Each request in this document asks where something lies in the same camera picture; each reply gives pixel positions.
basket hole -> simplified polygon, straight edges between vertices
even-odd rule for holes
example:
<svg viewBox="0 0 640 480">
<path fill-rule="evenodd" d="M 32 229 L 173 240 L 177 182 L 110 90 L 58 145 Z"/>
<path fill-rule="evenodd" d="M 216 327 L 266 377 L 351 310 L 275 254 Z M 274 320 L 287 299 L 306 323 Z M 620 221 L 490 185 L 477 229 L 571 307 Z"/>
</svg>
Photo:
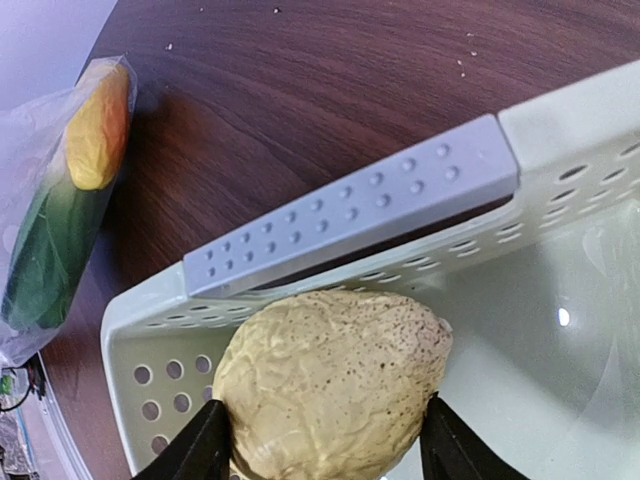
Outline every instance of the basket hole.
<svg viewBox="0 0 640 480">
<path fill-rule="evenodd" d="M 440 265 L 440 262 L 431 261 L 429 263 L 425 263 L 424 265 L 420 265 L 418 268 L 416 268 L 416 271 L 423 272 L 425 270 L 431 270 L 432 268 L 439 267 Z"/>
<path fill-rule="evenodd" d="M 628 146 L 623 151 L 620 152 L 620 158 L 626 158 L 636 150 L 640 148 L 640 142 L 634 143 L 633 145 Z"/>
<path fill-rule="evenodd" d="M 200 373 L 209 373 L 211 371 L 211 360 L 206 355 L 199 355 L 196 358 L 196 370 Z"/>
<path fill-rule="evenodd" d="M 566 205 L 563 207 L 557 207 L 552 210 L 549 210 L 547 213 L 544 214 L 544 217 L 542 218 L 545 220 L 549 220 L 550 218 L 556 218 L 556 217 L 559 217 L 560 215 L 563 215 L 568 210 L 569 210 L 569 207 L 567 207 Z"/>
<path fill-rule="evenodd" d="M 500 230 L 496 232 L 496 235 L 511 235 L 513 232 L 520 230 L 524 226 L 523 223 L 512 223 L 511 225 L 507 225 L 506 227 L 502 227 Z"/>
<path fill-rule="evenodd" d="M 627 190 L 626 192 L 621 193 L 620 195 L 618 195 L 616 198 L 618 200 L 622 200 L 623 198 L 627 198 L 631 195 L 633 195 L 634 191 L 633 190 Z"/>
<path fill-rule="evenodd" d="M 560 220 L 562 220 L 562 217 L 557 217 L 554 218 L 553 220 L 549 220 L 548 222 L 544 222 L 540 225 L 540 228 L 549 228 L 552 225 L 555 225 L 556 223 L 558 223 Z"/>
<path fill-rule="evenodd" d="M 381 278 L 380 280 L 378 280 L 378 283 L 391 283 L 400 278 L 402 278 L 402 275 L 390 275 L 388 277 Z"/>
<path fill-rule="evenodd" d="M 150 422 L 155 422 L 160 417 L 160 405 L 153 400 L 148 400 L 142 405 L 142 417 Z"/>
<path fill-rule="evenodd" d="M 470 247 L 473 247 L 476 243 L 478 243 L 478 242 L 476 242 L 475 240 L 467 240 L 465 242 L 460 242 L 460 243 L 454 245 L 453 247 L 449 247 L 449 251 L 450 252 L 460 252 L 462 250 L 467 250 Z"/>
<path fill-rule="evenodd" d="M 171 360 L 167 363 L 167 375 L 169 378 L 173 380 L 179 380 L 184 373 L 184 368 L 182 368 L 182 364 L 177 360 Z"/>
<path fill-rule="evenodd" d="M 558 181 L 567 182 L 569 180 L 577 180 L 586 172 L 588 165 L 578 165 L 573 167 L 558 177 Z"/>
<path fill-rule="evenodd" d="M 164 435 L 156 435 L 151 440 L 151 450 L 156 455 L 160 455 L 162 451 L 169 445 L 169 440 Z"/>
<path fill-rule="evenodd" d="M 584 207 L 582 210 L 580 210 L 578 213 L 580 215 L 585 215 L 587 213 L 593 212 L 596 208 L 598 208 L 600 206 L 599 203 L 595 203 L 593 205 L 589 205 L 588 207 Z"/>
<path fill-rule="evenodd" d="M 205 402 L 213 399 L 213 387 L 211 385 L 205 387 L 204 391 L 202 392 L 202 398 Z"/>
<path fill-rule="evenodd" d="M 599 200 L 602 200 L 604 197 L 606 197 L 607 195 L 609 195 L 611 193 L 611 190 L 602 190 L 601 192 L 596 193 L 595 195 L 593 195 L 590 199 L 589 202 L 597 202 Z"/>
<path fill-rule="evenodd" d="M 376 278 L 384 277 L 385 275 L 385 272 L 372 272 L 366 274 L 364 277 L 360 277 L 360 280 L 363 282 L 368 282 L 369 280 L 375 280 Z"/>
<path fill-rule="evenodd" d="M 133 378 L 140 385 L 148 385 L 151 382 L 151 369 L 146 365 L 140 365 L 133 371 Z"/>
<path fill-rule="evenodd" d="M 249 307 L 231 307 L 227 308 L 227 312 L 229 313 L 243 313 L 251 310 Z"/>
<path fill-rule="evenodd" d="M 562 201 L 565 201 L 565 200 L 569 200 L 576 193 L 577 193 L 576 189 L 565 190 L 564 192 L 559 193 L 558 195 L 553 197 L 551 200 L 549 200 L 549 203 L 558 203 L 558 202 L 562 202 Z"/>
<path fill-rule="evenodd" d="M 625 173 L 627 173 L 627 169 L 621 168 L 619 170 L 616 170 L 615 172 L 611 172 L 609 175 L 604 177 L 600 183 L 606 184 L 606 183 L 615 182 L 616 180 L 619 180 L 620 178 L 622 178 Z"/>
<path fill-rule="evenodd" d="M 186 393 L 179 393 L 173 398 L 173 408 L 178 413 L 187 413 L 191 409 L 191 399 Z"/>
<path fill-rule="evenodd" d="M 521 236 L 522 236 L 522 233 L 516 232 L 513 235 L 509 235 L 508 237 L 503 237 L 499 239 L 498 243 L 509 243 L 514 241 L 516 238 L 520 238 Z"/>
<path fill-rule="evenodd" d="M 403 263 L 402 266 L 404 268 L 416 267 L 418 265 L 422 265 L 423 263 L 428 262 L 429 260 L 431 260 L 429 257 L 418 257 L 418 258 L 414 258 L 413 260 L 409 260 L 406 263 Z"/>
<path fill-rule="evenodd" d="M 480 249 L 478 247 L 476 248 L 470 248 L 469 250 L 465 250 L 464 252 L 460 252 L 458 255 L 456 255 L 458 258 L 465 258 L 465 257 L 470 257 L 471 255 L 475 255 L 476 253 L 478 253 L 480 251 Z"/>
</svg>

dark wood grain surface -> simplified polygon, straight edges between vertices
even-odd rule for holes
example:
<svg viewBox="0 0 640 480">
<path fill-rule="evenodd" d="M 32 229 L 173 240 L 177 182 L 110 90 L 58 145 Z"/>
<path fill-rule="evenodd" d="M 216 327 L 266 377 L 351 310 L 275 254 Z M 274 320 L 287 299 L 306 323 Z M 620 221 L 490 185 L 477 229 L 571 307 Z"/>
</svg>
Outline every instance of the dark wood grain surface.
<svg viewBox="0 0 640 480">
<path fill-rule="evenodd" d="M 95 478 L 129 478 L 100 356 L 114 295 L 380 157 L 636 59 L 639 31 L 637 1 L 120 0 L 93 56 L 127 52 L 139 75 L 127 168 L 44 351 Z"/>
</svg>

green corn husk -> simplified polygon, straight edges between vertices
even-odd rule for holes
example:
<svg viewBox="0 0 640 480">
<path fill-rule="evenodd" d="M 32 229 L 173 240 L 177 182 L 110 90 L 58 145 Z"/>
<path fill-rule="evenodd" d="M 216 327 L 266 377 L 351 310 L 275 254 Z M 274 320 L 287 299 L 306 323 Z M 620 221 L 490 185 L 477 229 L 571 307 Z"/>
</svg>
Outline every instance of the green corn husk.
<svg viewBox="0 0 640 480">
<path fill-rule="evenodd" d="M 111 188 L 78 189 L 68 173 L 42 181 L 11 255 L 2 317 L 14 330 L 64 322 L 93 249 Z"/>
</svg>

light green plastic basket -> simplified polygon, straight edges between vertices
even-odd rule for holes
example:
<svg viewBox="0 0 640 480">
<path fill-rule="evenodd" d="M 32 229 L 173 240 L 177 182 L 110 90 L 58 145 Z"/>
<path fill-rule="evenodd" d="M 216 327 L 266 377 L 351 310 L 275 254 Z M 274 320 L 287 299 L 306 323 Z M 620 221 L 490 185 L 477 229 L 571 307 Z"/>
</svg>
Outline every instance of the light green plastic basket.
<svg viewBox="0 0 640 480">
<path fill-rule="evenodd" d="M 639 183 L 633 63 L 399 152 L 191 252 L 105 313 L 103 360 L 131 471 L 210 398 L 249 315 L 347 288 L 412 296 L 451 323 L 441 395 L 524 475 L 637 480 Z M 447 230 L 255 290 L 509 193 Z M 412 448 L 387 478 L 421 479 L 419 455 Z"/>
</svg>

wrinkled fake fruit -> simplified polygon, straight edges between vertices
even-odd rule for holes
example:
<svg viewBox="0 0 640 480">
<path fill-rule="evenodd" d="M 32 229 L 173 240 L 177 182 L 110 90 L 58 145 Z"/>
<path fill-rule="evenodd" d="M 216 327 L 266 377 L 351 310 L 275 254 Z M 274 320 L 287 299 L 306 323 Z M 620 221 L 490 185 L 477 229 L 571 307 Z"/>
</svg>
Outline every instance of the wrinkled fake fruit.
<svg viewBox="0 0 640 480">
<path fill-rule="evenodd" d="M 214 397 L 249 479 L 374 480 L 417 438 L 452 345 L 428 308 L 390 293 L 311 292 L 236 332 Z"/>
</svg>

